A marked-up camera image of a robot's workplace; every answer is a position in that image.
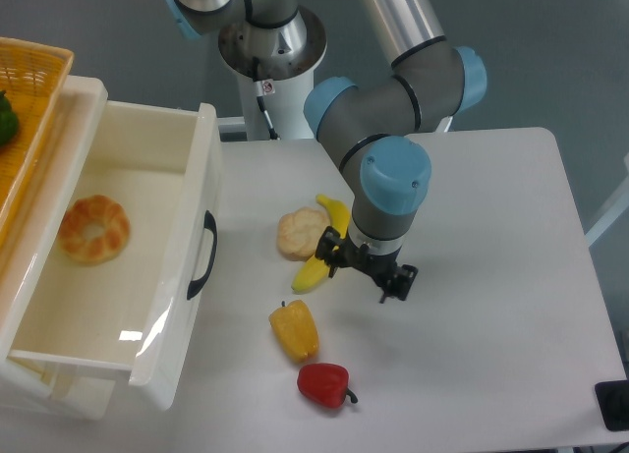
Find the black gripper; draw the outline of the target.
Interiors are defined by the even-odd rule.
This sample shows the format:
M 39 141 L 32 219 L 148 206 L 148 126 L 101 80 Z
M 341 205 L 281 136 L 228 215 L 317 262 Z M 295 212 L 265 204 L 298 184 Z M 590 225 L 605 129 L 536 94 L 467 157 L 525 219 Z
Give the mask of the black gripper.
M 410 264 L 397 265 L 400 250 L 375 255 L 366 244 L 357 247 L 349 238 L 345 240 L 334 228 L 326 228 L 320 237 L 314 256 L 328 266 L 328 277 L 333 278 L 339 268 L 353 268 L 367 276 L 382 290 L 379 299 L 406 301 L 418 275 L 418 268 Z

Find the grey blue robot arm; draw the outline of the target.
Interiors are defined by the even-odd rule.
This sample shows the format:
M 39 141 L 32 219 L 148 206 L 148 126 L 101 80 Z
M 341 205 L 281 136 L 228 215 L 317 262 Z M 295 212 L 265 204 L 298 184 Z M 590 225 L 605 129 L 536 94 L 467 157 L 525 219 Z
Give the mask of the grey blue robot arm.
M 429 0 L 362 1 L 392 71 L 369 90 L 343 77 L 315 82 L 325 30 L 298 0 L 165 0 L 184 37 L 218 32 L 248 139 L 318 141 L 353 193 L 350 209 L 318 198 L 330 224 L 314 235 L 293 291 L 351 267 L 384 298 L 405 300 L 417 269 L 397 257 L 431 174 L 410 135 L 447 126 L 477 104 L 486 68 L 473 49 L 448 43 Z

